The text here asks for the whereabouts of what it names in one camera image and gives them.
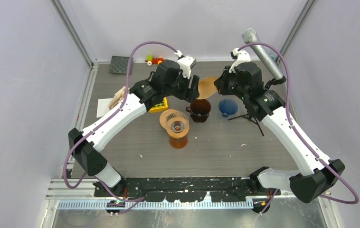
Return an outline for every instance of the wall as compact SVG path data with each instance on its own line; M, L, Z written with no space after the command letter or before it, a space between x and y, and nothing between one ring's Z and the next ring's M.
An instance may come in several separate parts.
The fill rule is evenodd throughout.
M50 1L0 1L0 227L38 225L88 70Z
M286 59L300 125L360 196L360 1L317 1ZM340 182L332 193L353 199ZM334 206L341 227L360 227L360 202Z
M90 55L110 61L129 56L148 40L166 42L197 59L230 60L253 28L263 42L281 48L304 0L62 0ZM174 58L165 47L149 45L135 55Z

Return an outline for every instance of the robotic arm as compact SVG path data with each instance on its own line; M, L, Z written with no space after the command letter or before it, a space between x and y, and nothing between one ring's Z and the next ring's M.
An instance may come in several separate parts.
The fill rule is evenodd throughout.
M172 95L191 103L199 96L199 77L191 77L191 69L196 64L195 58L183 56L181 52L176 54L178 60L163 61L155 72L151 72L148 79L135 83L121 111L75 149L74 158L89 176L96 176L110 188L116 186L122 176L99 153L106 144L128 123L160 103L164 97ZM226 66L221 77L214 83L218 93L236 95L241 99L249 115L262 121L278 137L299 168L296 171L277 171L262 167L250 174L253 187L255 190L276 188L292 191L299 200L309 203L333 186L337 178L314 157L293 132L286 119L285 102L275 91L264 87L261 69L250 62L249 54L236 48L231 52L231 56L235 62L232 66ZM71 130L68 135L70 148L84 135L93 132L95 126L106 121L121 104L85 128L83 132L75 128ZM294 120L293 126L303 133ZM317 148L306 134L302 135L313 148ZM338 174L343 172L345 166L339 159L330 160L318 148L317 153Z

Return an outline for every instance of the white paper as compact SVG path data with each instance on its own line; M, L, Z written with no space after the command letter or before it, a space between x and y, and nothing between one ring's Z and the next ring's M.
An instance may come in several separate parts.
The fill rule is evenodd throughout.
M109 104L113 98L99 99L97 100L97 113L96 117L102 117L110 111Z

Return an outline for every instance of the mug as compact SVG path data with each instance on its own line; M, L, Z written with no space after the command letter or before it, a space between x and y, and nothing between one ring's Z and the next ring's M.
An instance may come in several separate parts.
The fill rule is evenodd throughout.
M186 107L186 111L190 113L190 117L196 123L203 123L207 121L209 112L211 112L211 104L209 101L195 100L190 106Z

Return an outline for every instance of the black stand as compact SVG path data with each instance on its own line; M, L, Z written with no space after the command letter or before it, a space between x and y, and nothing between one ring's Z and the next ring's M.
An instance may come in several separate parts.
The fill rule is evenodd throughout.
M253 120L252 120L252 117L251 117L249 114L240 115L240 116L237 116L237 117L230 118L230 119L228 119L228 120L234 120L234 119L237 119L237 118L240 118L240 117L245 118L246 120L248 120L248 121L254 123L255 125L257 125L258 128L259 128L260 131L261 131L261 134L264 136L263 130L261 130L261 127L260 127L260 124L259 124L257 118L253 117L254 120L255 120L255 121L253 121Z

